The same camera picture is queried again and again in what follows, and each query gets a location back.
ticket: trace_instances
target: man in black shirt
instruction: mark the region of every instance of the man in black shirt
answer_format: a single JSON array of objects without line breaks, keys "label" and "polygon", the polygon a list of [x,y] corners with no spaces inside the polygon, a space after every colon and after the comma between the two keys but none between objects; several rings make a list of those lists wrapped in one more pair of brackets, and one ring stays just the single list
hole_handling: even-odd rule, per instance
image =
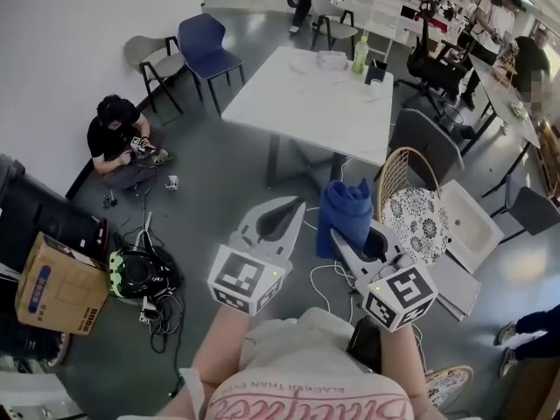
[{"label": "man in black shirt", "polygon": [[532,76],[543,71],[550,77],[550,62],[544,48],[549,43],[549,35],[545,30],[536,30],[533,38],[520,36],[515,40],[519,47],[515,59],[515,71],[512,84],[522,94],[531,92]]},{"label": "man in black shirt", "polygon": [[[154,148],[157,154],[133,160],[133,137],[141,137],[143,145]],[[94,168],[115,188],[130,188],[157,175],[156,167],[170,159],[161,149],[162,139],[161,133],[150,126],[130,101],[115,94],[99,103],[97,117],[87,130]]]}]

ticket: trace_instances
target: blue chair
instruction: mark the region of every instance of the blue chair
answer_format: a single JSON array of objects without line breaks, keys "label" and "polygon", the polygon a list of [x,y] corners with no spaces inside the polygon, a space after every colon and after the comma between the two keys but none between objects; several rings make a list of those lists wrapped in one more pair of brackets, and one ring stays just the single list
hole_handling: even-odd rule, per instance
[{"label": "blue chair", "polygon": [[199,81],[201,78],[208,81],[213,103],[220,115],[220,105],[212,80],[226,74],[227,84],[231,86],[229,72],[239,67],[241,82],[245,85],[243,61],[221,46],[225,34],[225,26],[209,14],[188,18],[178,26],[178,48],[185,57],[186,66],[192,71],[199,97],[202,100]]}]

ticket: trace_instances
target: black t-shirt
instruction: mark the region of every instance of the black t-shirt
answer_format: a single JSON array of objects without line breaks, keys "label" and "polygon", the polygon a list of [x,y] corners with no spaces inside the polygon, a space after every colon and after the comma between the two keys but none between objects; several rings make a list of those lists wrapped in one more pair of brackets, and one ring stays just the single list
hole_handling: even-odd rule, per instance
[{"label": "black t-shirt", "polygon": [[516,80],[521,87],[530,90],[531,73],[543,70],[550,76],[550,63],[544,50],[536,46],[532,38],[521,36],[515,40],[519,46],[519,52],[515,59]]},{"label": "black t-shirt", "polygon": [[112,130],[103,126],[99,120],[94,120],[89,124],[87,130],[87,146],[91,151],[92,158],[105,156],[105,160],[116,158],[128,144],[132,137],[136,136],[138,129],[132,125],[136,123],[140,117],[140,112],[128,100],[124,100],[126,106],[126,115],[121,122],[121,126]]}]

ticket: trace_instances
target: white marker cube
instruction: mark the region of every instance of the white marker cube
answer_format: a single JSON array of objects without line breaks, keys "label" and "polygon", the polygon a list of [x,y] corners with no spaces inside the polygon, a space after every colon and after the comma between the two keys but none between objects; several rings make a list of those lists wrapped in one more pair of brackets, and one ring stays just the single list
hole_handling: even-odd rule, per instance
[{"label": "white marker cube", "polygon": [[376,280],[363,294],[362,308],[390,332],[422,317],[438,296],[438,289],[421,263]]},{"label": "white marker cube", "polygon": [[223,244],[208,287],[216,302],[255,316],[282,288],[285,269]]}]

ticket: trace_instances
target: baseboard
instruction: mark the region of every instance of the baseboard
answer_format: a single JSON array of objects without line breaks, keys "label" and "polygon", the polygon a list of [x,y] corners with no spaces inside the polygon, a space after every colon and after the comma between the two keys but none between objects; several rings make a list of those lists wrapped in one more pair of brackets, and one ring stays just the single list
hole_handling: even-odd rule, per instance
[{"label": "baseboard", "polygon": [[[174,76],[172,76],[171,78],[167,78],[164,82],[168,82],[168,81],[174,82],[179,76],[181,76],[185,72],[186,72],[186,67],[184,66]],[[158,85],[151,91],[151,94],[153,95],[154,99],[156,99],[163,92],[164,90],[161,88],[161,86]],[[138,109],[139,112],[144,112],[149,106],[150,106],[150,98],[148,97],[148,95],[146,95],[146,97],[143,100],[141,100],[139,104],[136,105],[136,108]],[[84,182],[86,181],[86,179],[89,177],[89,174],[93,170],[94,170],[94,163],[90,158],[87,161],[87,163],[84,165],[82,170],[80,171],[80,174],[78,174],[78,177],[74,180],[74,182],[70,185],[70,188],[66,192],[65,196],[68,200],[72,200],[76,197],[76,194],[78,194],[78,191],[81,189],[81,186],[84,185]]]}]

